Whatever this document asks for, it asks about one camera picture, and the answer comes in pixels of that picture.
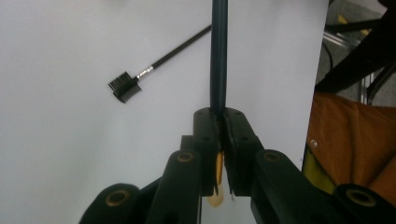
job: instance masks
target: black plastic part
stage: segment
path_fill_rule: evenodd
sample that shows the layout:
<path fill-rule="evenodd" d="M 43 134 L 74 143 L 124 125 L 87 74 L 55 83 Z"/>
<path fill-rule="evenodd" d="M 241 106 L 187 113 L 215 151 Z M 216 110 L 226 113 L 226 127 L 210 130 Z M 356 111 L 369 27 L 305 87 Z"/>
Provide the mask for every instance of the black plastic part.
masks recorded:
<path fill-rule="evenodd" d="M 268 201 L 265 192 L 262 191 L 262 187 L 259 182 L 255 179 L 251 191 L 250 208 L 253 213 L 256 223 L 258 224 L 278 224 L 279 218 L 277 218 L 276 212 Z"/>
<path fill-rule="evenodd" d="M 264 147 L 241 111 L 226 108 L 223 118 L 227 134 L 224 164 L 230 190 L 236 196 L 250 196 L 255 155 Z"/>
<path fill-rule="evenodd" d="M 201 36 L 203 36 L 206 33 L 208 33 L 211 29 L 212 29 L 211 25 L 207 26 L 204 30 L 202 30 L 201 32 L 199 32 L 198 34 L 193 36 L 192 38 L 188 39 L 186 42 L 184 42 L 183 44 L 181 44 L 180 46 L 178 46 L 177 48 L 175 48 L 174 50 L 172 50 L 171 52 L 169 52 L 165 56 L 161 57 L 161 59 L 159 59 L 157 62 L 152 64 L 152 67 L 154 69 L 158 68 L 161 64 L 163 64 L 166 61 L 168 61 L 169 59 L 171 59 L 173 56 L 175 56 L 176 54 L 181 52 L 188 45 L 192 44 L 195 40 L 201 38 Z"/>
<path fill-rule="evenodd" d="M 313 187 L 284 154 L 274 150 L 261 150 L 256 155 L 255 176 L 259 188 L 268 202 L 261 197 L 253 199 L 271 204 L 279 223 L 347 223 L 320 191 Z M 254 211 L 253 215 L 265 217 L 266 211 Z"/>
<path fill-rule="evenodd" d="M 213 1 L 210 52 L 210 108 L 217 116 L 223 113 L 226 101 L 227 23 L 228 1 Z"/>
<path fill-rule="evenodd" d="M 201 157 L 174 152 L 166 164 L 146 224 L 196 224 L 201 217 Z"/>
<path fill-rule="evenodd" d="M 88 207 L 80 224 L 142 223 L 138 203 L 139 189 L 116 184 L 104 189 Z"/>
<path fill-rule="evenodd" d="M 126 103 L 133 95 L 141 91 L 137 85 L 139 78 L 131 77 L 127 72 L 108 83 L 108 86 L 114 91 L 113 94 L 121 102 Z"/>
<path fill-rule="evenodd" d="M 367 188 L 341 185 L 335 188 L 332 196 L 340 211 L 349 218 L 349 223 L 396 223 L 396 208 Z"/>
<path fill-rule="evenodd" d="M 220 151 L 219 128 L 216 115 L 204 108 L 194 113 L 193 149 L 202 157 L 202 195 L 212 196 L 216 182 L 216 157 Z"/>
<path fill-rule="evenodd" d="M 181 136 L 180 150 L 194 150 L 193 140 L 192 135 Z"/>
<path fill-rule="evenodd" d="M 139 202 L 144 221 L 146 221 L 147 217 L 149 216 L 149 209 L 151 208 L 154 196 L 160 183 L 161 179 L 158 178 L 140 190 Z"/>

